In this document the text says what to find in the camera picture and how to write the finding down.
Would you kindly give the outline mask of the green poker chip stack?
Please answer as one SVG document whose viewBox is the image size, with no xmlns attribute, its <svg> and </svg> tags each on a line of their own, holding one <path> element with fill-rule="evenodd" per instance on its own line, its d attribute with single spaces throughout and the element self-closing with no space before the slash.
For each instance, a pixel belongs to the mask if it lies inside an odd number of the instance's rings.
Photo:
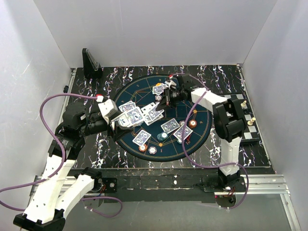
<svg viewBox="0 0 308 231">
<path fill-rule="evenodd" d="M 159 141 L 164 141 L 168 138 L 168 134 L 166 132 L 161 132 L 157 135 L 157 139 Z"/>
</svg>

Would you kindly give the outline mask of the blue card being drawn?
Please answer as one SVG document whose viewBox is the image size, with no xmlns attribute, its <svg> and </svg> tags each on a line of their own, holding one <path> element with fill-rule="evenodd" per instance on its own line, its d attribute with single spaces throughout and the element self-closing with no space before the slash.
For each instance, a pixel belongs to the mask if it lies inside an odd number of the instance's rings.
<svg viewBox="0 0 308 231">
<path fill-rule="evenodd" d="M 144 121 L 143 113 L 139 107 L 134 107 L 131 110 L 126 111 L 125 114 L 127 116 L 129 124 L 132 126 L 140 124 Z"/>
</svg>

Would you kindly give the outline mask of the red yellow chips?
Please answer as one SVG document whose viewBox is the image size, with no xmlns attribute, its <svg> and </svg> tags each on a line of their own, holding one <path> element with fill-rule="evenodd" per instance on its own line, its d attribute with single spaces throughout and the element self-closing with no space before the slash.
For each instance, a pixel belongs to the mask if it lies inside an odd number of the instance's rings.
<svg viewBox="0 0 308 231">
<path fill-rule="evenodd" d="M 189 121 L 189 127 L 190 127 L 190 128 L 195 128 L 196 126 L 197 126 L 196 120 L 190 120 L 190 121 Z"/>
</svg>

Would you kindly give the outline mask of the dealt blue playing card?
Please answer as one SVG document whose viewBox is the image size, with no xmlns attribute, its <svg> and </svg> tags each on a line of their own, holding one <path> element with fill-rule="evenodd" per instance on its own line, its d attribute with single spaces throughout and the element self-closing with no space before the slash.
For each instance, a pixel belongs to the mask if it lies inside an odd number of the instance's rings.
<svg viewBox="0 0 308 231">
<path fill-rule="evenodd" d="M 135 108 L 135 107 L 136 107 L 135 102 L 129 101 L 129 102 L 123 104 L 123 105 L 120 105 L 119 109 L 120 109 L 121 112 L 126 112 L 126 111 L 129 111 L 129 110 L 131 110 L 132 108 Z"/>
</svg>

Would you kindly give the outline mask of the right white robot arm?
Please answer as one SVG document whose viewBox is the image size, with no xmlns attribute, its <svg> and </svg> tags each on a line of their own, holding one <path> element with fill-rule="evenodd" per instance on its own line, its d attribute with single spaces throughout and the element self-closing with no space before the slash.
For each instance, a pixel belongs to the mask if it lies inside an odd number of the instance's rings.
<svg viewBox="0 0 308 231">
<path fill-rule="evenodd" d="M 231 190 L 240 180 L 239 148 L 247 128 L 240 101 L 212 93 L 203 82 L 190 74 L 172 74 L 165 84 L 167 88 L 157 107 L 159 110 L 174 108 L 177 102 L 188 100 L 194 106 L 200 105 L 212 113 L 221 143 L 218 187 L 223 191 Z"/>
</svg>

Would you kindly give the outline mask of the red black triangle marker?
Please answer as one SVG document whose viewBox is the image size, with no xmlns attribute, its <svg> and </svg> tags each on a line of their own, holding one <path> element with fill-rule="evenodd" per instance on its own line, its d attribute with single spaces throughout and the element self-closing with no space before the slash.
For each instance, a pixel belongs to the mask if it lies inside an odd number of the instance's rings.
<svg viewBox="0 0 308 231">
<path fill-rule="evenodd" d="M 189 135 L 189 136 L 187 137 L 187 139 L 186 139 L 186 143 L 187 143 L 187 144 L 190 144 L 190 138 L 191 138 L 191 135 Z"/>
</svg>

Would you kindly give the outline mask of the red yellow chip stack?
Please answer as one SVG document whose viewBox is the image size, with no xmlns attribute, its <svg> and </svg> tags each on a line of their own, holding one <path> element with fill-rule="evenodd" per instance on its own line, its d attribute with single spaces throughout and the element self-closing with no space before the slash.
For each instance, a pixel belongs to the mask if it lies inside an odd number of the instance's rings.
<svg viewBox="0 0 308 231">
<path fill-rule="evenodd" d="M 144 144 L 144 145 L 139 146 L 139 150 L 140 150 L 141 152 L 145 152 L 145 151 L 147 150 L 147 145 Z"/>
</svg>

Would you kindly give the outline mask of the blue community card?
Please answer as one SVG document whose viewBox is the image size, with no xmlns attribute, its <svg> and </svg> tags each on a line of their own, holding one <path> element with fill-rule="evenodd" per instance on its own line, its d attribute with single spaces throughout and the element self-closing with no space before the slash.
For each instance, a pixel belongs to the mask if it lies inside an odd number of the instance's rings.
<svg viewBox="0 0 308 231">
<path fill-rule="evenodd" d="M 156 107 L 153 107 L 152 109 L 150 109 L 148 111 L 148 116 L 150 118 L 151 121 L 154 121 L 160 114 L 162 114 L 164 112 L 164 109 L 161 110 L 156 110 Z"/>
<path fill-rule="evenodd" d="M 154 120 L 151 120 L 151 118 L 148 116 L 148 115 L 146 115 L 145 117 L 144 117 L 144 122 L 145 122 L 145 124 L 147 125 L 147 126 L 149 126 L 149 125 L 151 125 L 153 122 L 155 122 L 156 121 L 156 119 L 154 119 Z"/>
</svg>

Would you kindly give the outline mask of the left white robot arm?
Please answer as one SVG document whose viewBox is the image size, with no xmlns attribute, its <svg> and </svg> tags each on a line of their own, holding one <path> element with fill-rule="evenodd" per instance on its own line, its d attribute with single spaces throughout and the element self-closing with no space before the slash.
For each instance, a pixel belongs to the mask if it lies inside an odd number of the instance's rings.
<svg viewBox="0 0 308 231">
<path fill-rule="evenodd" d="M 107 131 L 115 141 L 120 139 L 131 129 L 124 122 L 115 120 L 119 115 L 120 111 L 112 100 L 99 103 L 89 113 L 83 103 L 67 105 L 62 122 L 53 133 L 54 140 L 35 194 L 27 208 L 15 216 L 14 225 L 27 231 L 63 230 L 68 214 L 84 195 L 89 191 L 98 192 L 103 186 L 101 172 L 87 167 L 63 194 L 60 193 L 85 145 L 85 137 Z"/>
</svg>

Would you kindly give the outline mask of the blue white chip stack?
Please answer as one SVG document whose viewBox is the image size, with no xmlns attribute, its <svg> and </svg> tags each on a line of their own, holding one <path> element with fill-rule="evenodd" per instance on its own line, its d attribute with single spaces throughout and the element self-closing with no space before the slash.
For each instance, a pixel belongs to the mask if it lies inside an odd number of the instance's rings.
<svg viewBox="0 0 308 231">
<path fill-rule="evenodd" d="M 149 152 L 149 154 L 156 154 L 157 149 L 156 149 L 155 147 L 151 146 L 151 147 L 148 149 L 148 152 Z"/>
</svg>

